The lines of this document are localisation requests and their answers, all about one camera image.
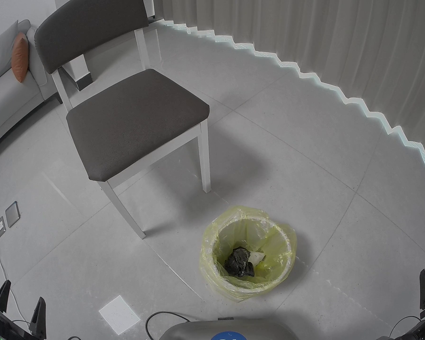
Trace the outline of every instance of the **black cable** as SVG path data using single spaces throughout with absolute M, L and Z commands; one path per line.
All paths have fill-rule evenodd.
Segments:
M 404 319 L 408 319 L 409 317 L 414 317 L 415 319 L 417 319 L 417 320 L 419 320 L 420 321 L 420 319 L 417 317 L 417 316 L 406 316 L 406 317 L 403 317 L 400 321 L 398 321 L 396 324 L 395 324 L 395 326 L 397 326 L 400 322 L 402 322 Z M 391 337 L 392 336 L 392 332 L 395 330 L 395 326 L 392 328 L 392 331 L 390 332 L 390 335 L 389 335 L 389 337 Z
M 20 321 L 20 322 L 26 322 L 28 325 L 30 325 L 30 323 L 28 321 L 25 321 L 25 320 L 13 320 L 13 322 L 18 322 L 18 321 Z
M 186 320 L 186 322 L 190 322 L 190 320 L 189 319 L 186 319 L 184 316 L 181 316 L 181 315 L 179 315 L 179 314 L 175 314 L 174 312 L 170 312 L 170 311 L 159 311 L 159 312 L 155 312 L 154 314 L 152 314 L 150 317 L 148 317 L 148 319 L 146 320 L 146 323 L 145 323 L 145 331 L 146 331 L 146 334 L 148 335 L 148 337 L 149 337 L 149 340 L 154 340 L 153 339 L 153 337 L 149 334 L 149 331 L 148 331 L 148 321 L 153 317 L 153 316 L 156 316 L 157 314 L 170 314 L 170 315 L 175 315 L 175 316 L 178 316 L 178 317 L 181 317 L 182 319 L 184 319 L 184 320 Z

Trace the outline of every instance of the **chair leg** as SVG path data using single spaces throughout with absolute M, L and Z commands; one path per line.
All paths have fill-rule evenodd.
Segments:
M 118 209 L 119 213 L 122 215 L 125 221 L 128 222 L 131 228 L 137 233 L 137 235 L 142 239 L 145 238 L 146 234 L 140 229 L 134 218 L 132 218 L 123 203 L 118 199 L 115 191 L 113 191 L 108 181 L 98 181 L 97 183 L 101 187 L 102 191 L 108 196 L 115 208 Z
M 198 154 L 200 155 L 200 169 L 202 172 L 203 191 L 211 191 L 211 176 L 209 173 L 209 144 L 208 144 L 208 120 L 200 123 L 201 133 L 197 137 Z

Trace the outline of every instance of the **curtain fold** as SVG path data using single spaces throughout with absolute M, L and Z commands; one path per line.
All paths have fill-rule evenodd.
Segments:
M 296 62 L 425 148 L 425 0 L 160 1 L 156 16 Z

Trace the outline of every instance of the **black crumpled trash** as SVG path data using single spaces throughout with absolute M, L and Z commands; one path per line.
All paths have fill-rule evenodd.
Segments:
M 223 268 L 230 276 L 255 276 L 255 270 L 252 262 L 248 262 L 250 252 L 244 247 L 239 246 L 234 248 L 232 254 L 227 258 L 223 264 Z

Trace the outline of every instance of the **chair seat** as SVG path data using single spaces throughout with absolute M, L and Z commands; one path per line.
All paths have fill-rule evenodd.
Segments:
M 107 181 L 209 116 L 209 105 L 147 69 L 68 112 L 69 131 L 88 177 Z

